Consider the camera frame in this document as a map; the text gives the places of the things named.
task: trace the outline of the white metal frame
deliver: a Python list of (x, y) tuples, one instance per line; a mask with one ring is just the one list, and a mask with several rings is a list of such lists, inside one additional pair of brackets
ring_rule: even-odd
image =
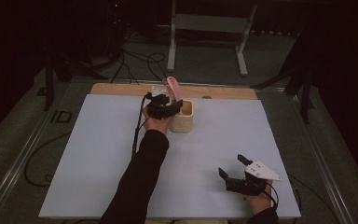
[(171, 44), (168, 54), (167, 70), (173, 71), (175, 66), (176, 29), (228, 32), (243, 34), (243, 39), (240, 45), (236, 46), (235, 52), (237, 54), (238, 64), (240, 67), (240, 74), (241, 76), (246, 77), (248, 75), (248, 71), (243, 58), (243, 49), (251, 31), (252, 21), (255, 16), (256, 9), (257, 5), (252, 6), (251, 12), (247, 18), (176, 14), (176, 0), (172, 0)]

